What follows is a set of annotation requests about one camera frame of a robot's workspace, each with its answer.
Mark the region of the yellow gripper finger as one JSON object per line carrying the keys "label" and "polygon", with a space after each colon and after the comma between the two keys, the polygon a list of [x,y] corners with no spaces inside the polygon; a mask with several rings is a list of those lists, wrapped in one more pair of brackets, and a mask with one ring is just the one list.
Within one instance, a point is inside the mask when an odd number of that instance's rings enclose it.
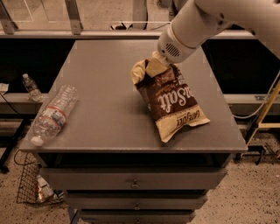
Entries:
{"label": "yellow gripper finger", "polygon": [[168,66],[169,65],[164,63],[163,61],[156,58],[152,58],[149,60],[149,63],[146,67],[146,73],[150,77],[155,77],[165,72],[168,69]]}
{"label": "yellow gripper finger", "polygon": [[159,51],[154,51],[152,53],[152,59],[153,60],[158,60],[160,63],[166,63],[166,57],[162,55]]}

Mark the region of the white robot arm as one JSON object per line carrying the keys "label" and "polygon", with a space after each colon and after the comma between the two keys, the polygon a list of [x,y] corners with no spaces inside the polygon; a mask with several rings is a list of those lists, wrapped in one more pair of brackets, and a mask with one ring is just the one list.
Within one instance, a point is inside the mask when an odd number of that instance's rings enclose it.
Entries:
{"label": "white robot arm", "polygon": [[146,67],[154,77],[191,56],[204,42],[238,25],[280,58],[280,3],[277,0],[187,0],[157,42]]}

